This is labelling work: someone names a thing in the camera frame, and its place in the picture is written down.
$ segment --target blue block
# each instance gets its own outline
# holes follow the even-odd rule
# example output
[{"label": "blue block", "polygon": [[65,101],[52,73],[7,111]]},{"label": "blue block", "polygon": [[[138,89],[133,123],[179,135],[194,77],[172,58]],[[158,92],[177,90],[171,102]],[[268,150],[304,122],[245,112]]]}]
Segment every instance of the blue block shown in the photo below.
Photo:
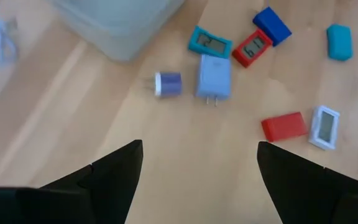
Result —
[{"label": "blue block", "polygon": [[351,29],[347,26],[333,24],[327,29],[328,57],[346,61],[353,57]]},{"label": "blue block", "polygon": [[202,55],[196,96],[226,100],[231,95],[231,63],[227,58]]},{"label": "blue block", "polygon": [[289,28],[270,7],[258,13],[252,22],[263,30],[273,41],[273,47],[283,42],[292,34]]}]

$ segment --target red digital timer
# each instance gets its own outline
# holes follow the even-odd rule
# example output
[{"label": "red digital timer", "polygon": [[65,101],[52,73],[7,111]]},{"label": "red digital timer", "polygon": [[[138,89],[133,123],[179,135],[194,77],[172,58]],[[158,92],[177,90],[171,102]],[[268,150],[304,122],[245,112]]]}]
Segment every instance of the red digital timer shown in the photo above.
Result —
[{"label": "red digital timer", "polygon": [[262,30],[257,29],[251,36],[233,50],[232,55],[241,65],[247,68],[272,44],[272,40],[270,40]]}]

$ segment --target red block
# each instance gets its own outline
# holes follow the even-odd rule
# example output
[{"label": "red block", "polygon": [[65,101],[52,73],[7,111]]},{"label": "red block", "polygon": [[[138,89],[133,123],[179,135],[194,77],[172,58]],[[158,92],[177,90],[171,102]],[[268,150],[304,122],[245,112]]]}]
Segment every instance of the red block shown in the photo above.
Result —
[{"label": "red block", "polygon": [[302,136],[308,133],[300,112],[268,118],[262,121],[262,127],[269,142]]}]

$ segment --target teal digital timer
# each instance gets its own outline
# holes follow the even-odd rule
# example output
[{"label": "teal digital timer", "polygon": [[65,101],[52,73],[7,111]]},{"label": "teal digital timer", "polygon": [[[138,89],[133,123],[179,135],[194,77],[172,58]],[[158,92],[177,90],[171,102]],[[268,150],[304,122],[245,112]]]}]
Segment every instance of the teal digital timer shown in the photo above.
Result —
[{"label": "teal digital timer", "polygon": [[233,42],[222,37],[210,34],[208,31],[196,26],[189,42],[189,50],[199,54],[208,54],[215,57],[228,58]]}]

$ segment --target wood grain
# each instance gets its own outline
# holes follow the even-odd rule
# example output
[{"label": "wood grain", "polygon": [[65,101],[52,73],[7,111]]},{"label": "wood grain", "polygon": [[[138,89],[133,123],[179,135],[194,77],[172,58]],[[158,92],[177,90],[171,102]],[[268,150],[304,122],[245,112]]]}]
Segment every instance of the wood grain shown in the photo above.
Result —
[{"label": "wood grain", "polygon": [[[194,26],[239,44],[263,0],[192,0],[131,63],[110,61],[62,24],[43,0],[0,0],[16,17],[20,59],[0,69],[0,185],[40,187],[144,141],[144,165],[127,223],[281,223],[256,161],[260,121],[313,108],[341,113],[337,150],[307,136],[277,145],[358,179],[358,0],[270,0],[293,35],[247,69],[232,60],[232,98],[194,97],[200,56]],[[352,29],[354,57],[327,57],[326,28]],[[160,100],[147,80],[182,74],[182,96]]]}]

